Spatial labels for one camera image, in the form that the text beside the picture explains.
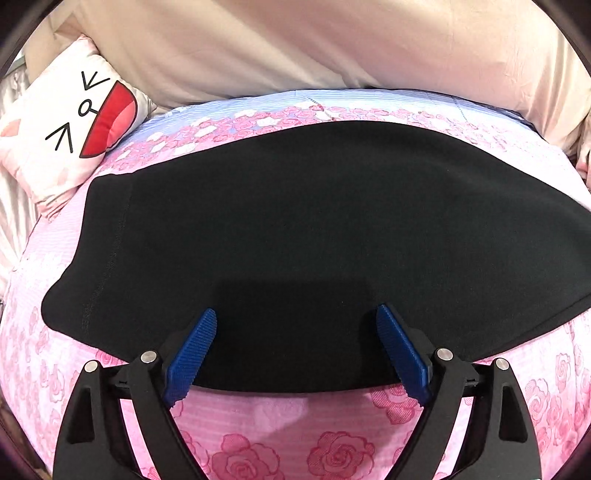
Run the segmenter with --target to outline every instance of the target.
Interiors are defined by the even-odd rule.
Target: black clamp
[[[376,314],[378,334],[407,393],[424,407],[388,480],[431,480],[439,466],[463,397],[474,397],[454,480],[538,480],[540,456],[527,405],[509,363],[464,362],[433,348],[388,305]],[[184,398],[216,331],[207,310],[160,349],[128,365],[87,362],[61,424],[54,480],[144,479],[127,435],[119,400],[131,399],[161,480],[206,480],[171,414]]]

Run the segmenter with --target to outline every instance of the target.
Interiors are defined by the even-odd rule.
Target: pink floral bedsheet
[[[481,112],[479,122],[469,122],[463,116],[465,111],[437,102],[427,105],[428,109],[420,102],[394,108],[371,95],[364,97],[361,105],[358,100],[353,105],[342,98],[331,103],[330,98],[321,101],[306,96],[292,104],[243,109],[217,119],[203,116],[172,132],[161,131],[156,119],[111,152],[95,176],[131,172],[282,128],[364,119],[405,123],[460,138],[591,208],[589,192],[562,152],[515,120]],[[56,220],[41,220],[36,226],[12,273],[0,323],[0,387],[32,445],[50,467],[61,418],[81,367],[90,359],[105,366],[121,363],[48,329],[40,316],[43,296],[76,250],[89,183]],[[544,479],[550,479],[591,421],[591,312],[503,356],[512,364],[524,391]],[[462,403],[436,479],[452,471],[470,405],[470,399]],[[142,472],[157,479],[131,403],[124,401],[123,409]],[[291,396],[230,394],[193,387],[172,413],[190,450],[212,479],[381,480],[408,441],[421,408],[400,385]]]

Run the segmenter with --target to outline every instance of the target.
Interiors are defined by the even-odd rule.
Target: black fabric
[[[196,384],[310,392],[397,381],[372,309],[474,361],[591,307],[591,214],[465,142],[330,122],[96,178],[42,305],[130,361],[207,307]]]

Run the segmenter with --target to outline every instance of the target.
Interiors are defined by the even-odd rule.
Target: white pillowcase
[[[0,163],[51,219],[154,109],[81,35],[0,118]]]

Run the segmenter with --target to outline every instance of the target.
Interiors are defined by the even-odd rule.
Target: beige duvet
[[[591,78],[531,0],[66,0],[25,48],[31,79],[81,32],[165,108],[412,88],[517,111],[571,157],[587,137]]]

